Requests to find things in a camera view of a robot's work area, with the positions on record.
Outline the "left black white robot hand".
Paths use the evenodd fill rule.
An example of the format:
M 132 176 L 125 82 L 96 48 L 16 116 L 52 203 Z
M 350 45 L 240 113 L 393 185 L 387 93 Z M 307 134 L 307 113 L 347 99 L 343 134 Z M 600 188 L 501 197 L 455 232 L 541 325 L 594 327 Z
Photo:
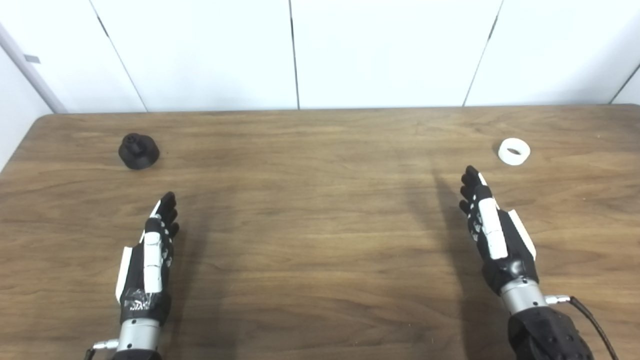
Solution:
M 177 204 L 174 192 L 167 192 L 146 219 L 138 243 L 123 249 L 115 289 L 121 324 L 151 319 L 164 326 L 169 317 L 170 267 L 179 232 Z

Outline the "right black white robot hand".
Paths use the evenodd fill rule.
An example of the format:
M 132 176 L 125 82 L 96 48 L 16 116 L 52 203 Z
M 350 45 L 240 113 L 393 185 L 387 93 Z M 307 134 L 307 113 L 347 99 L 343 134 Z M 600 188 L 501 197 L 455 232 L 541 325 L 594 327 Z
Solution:
M 459 207 L 482 259 L 482 276 L 496 294 L 513 281 L 539 282 L 537 249 L 516 210 L 503 210 L 483 174 L 469 165 L 461 176 Z

